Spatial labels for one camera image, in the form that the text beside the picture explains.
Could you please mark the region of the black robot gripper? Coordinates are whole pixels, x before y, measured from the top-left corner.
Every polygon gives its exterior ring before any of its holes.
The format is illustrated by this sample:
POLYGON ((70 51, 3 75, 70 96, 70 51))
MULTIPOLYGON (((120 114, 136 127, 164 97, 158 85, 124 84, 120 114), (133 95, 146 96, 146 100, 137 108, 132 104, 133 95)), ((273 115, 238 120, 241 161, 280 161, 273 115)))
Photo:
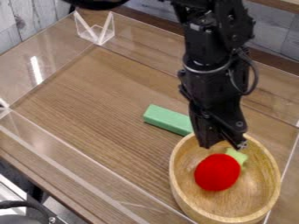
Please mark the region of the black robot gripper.
POLYGON ((240 98, 248 91, 246 63, 232 57, 218 65, 200 65, 184 56, 177 77, 180 92, 189 102, 190 126, 200 147, 208 149, 225 138, 237 151, 244 149, 248 125, 240 98))

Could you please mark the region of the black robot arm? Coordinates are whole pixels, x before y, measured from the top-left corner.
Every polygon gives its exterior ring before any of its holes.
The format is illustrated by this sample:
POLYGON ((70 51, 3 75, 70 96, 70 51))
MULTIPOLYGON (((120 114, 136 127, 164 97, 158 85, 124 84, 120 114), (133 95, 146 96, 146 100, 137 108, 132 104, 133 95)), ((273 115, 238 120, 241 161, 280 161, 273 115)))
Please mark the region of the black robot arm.
POLYGON ((254 20, 241 0, 169 1, 182 28, 178 91, 189 103, 193 134, 205 149, 225 140, 238 150, 248 131, 240 100, 258 81, 246 48, 254 20))

